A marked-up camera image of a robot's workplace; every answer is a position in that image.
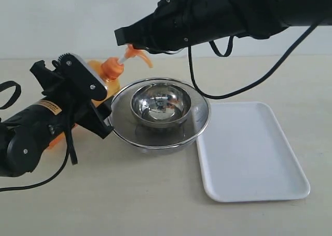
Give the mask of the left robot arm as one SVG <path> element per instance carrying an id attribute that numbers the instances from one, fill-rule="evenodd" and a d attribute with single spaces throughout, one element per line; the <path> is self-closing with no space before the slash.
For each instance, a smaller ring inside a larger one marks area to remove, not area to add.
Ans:
<path id="1" fill-rule="evenodd" d="M 1 176 L 33 172 L 42 153 L 61 133 L 71 146 L 71 129 L 94 110 L 92 100 L 106 96 L 98 75 L 74 55 L 64 55 L 52 64 L 54 70 L 40 60 L 30 69 L 44 97 L 1 122 Z"/>

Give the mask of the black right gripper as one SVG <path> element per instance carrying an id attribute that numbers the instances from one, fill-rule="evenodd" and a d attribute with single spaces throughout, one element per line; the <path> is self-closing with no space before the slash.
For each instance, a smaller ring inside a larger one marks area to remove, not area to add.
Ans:
<path id="1" fill-rule="evenodd" d="M 197 43 L 196 0 L 160 0 L 151 15 L 114 31 L 118 46 L 132 44 L 149 52 L 177 52 Z"/>

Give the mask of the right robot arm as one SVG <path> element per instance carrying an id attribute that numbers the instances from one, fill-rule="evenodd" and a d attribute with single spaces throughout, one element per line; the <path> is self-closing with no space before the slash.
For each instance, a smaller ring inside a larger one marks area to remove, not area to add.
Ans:
<path id="1" fill-rule="evenodd" d="M 194 45 L 228 38 L 225 56 L 235 38 L 265 40 L 290 27 L 306 31 L 260 79 L 234 92 L 204 97 L 223 100 L 255 88 L 268 79 L 287 57 L 318 27 L 331 25 L 331 0 L 160 0 L 157 8 L 132 25 L 115 30 L 117 45 L 131 45 L 152 54 L 174 54 Z"/>

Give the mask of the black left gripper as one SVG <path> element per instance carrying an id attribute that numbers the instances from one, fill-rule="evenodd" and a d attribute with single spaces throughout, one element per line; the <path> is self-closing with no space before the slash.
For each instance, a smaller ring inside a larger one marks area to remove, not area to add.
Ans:
<path id="1" fill-rule="evenodd" d="M 81 60 L 53 60 L 53 70 L 39 60 L 30 68 L 40 86 L 42 99 L 29 107 L 29 125 L 34 130 L 63 130 L 67 112 L 71 125 L 77 124 L 105 139 L 113 131 L 106 123 L 111 101 L 98 107 L 92 103 L 93 69 Z"/>

